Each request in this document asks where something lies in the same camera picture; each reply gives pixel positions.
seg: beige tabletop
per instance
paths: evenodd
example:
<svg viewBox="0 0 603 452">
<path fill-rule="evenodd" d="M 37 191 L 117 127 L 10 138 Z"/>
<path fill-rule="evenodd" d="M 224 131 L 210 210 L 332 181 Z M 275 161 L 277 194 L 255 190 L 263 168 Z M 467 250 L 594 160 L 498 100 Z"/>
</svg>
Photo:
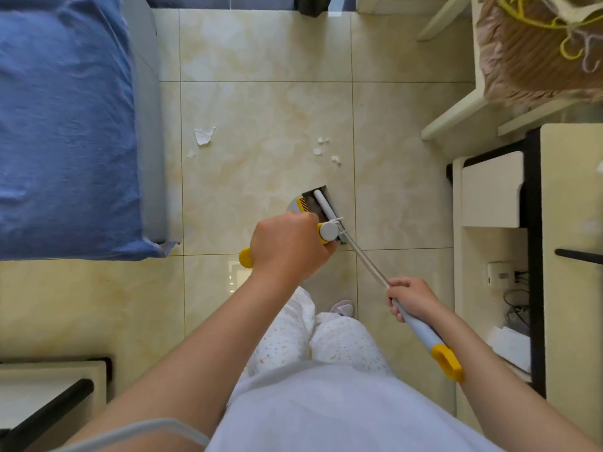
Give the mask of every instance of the beige tabletop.
<svg viewBox="0 0 603 452">
<path fill-rule="evenodd" d="M 540 132 L 546 390 L 549 403 L 603 442 L 603 265 L 554 254 L 603 253 L 603 124 Z"/>
</svg>

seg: power socket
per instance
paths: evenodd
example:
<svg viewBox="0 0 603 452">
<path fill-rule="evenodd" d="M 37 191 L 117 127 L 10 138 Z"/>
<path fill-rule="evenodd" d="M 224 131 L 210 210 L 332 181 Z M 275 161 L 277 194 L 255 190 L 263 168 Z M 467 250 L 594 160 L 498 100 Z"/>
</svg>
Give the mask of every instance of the power socket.
<svg viewBox="0 0 603 452">
<path fill-rule="evenodd" d="M 515 270 L 508 261 L 493 261 L 486 269 L 487 282 L 490 288 L 508 290 L 515 285 Z"/>
</svg>

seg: person's left hand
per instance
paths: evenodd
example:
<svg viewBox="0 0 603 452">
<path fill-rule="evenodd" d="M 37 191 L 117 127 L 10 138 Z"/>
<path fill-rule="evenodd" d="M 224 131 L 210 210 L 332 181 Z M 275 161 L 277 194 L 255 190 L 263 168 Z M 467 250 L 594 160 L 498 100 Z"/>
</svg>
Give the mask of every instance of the person's left hand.
<svg viewBox="0 0 603 452">
<path fill-rule="evenodd" d="M 324 265 L 337 249 L 331 241 L 323 245 L 314 213 L 286 212 L 262 220 L 250 245 L 253 271 L 283 276 L 299 285 Z"/>
</svg>

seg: blue fabric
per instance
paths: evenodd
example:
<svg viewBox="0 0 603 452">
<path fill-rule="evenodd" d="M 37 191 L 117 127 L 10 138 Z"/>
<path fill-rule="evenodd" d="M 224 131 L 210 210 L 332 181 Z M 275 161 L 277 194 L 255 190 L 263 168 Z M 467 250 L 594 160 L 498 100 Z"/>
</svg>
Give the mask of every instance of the blue fabric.
<svg viewBox="0 0 603 452">
<path fill-rule="evenodd" d="M 0 0 L 0 260 L 162 256 L 142 235 L 121 0 Z"/>
</svg>

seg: white shirt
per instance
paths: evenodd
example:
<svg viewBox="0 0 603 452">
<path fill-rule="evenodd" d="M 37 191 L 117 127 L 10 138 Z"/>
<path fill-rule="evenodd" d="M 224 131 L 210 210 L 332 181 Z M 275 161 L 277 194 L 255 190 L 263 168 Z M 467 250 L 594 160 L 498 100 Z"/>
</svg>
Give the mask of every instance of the white shirt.
<svg viewBox="0 0 603 452">
<path fill-rule="evenodd" d="M 393 377 L 318 362 L 239 382 L 207 450 L 501 452 Z"/>
</svg>

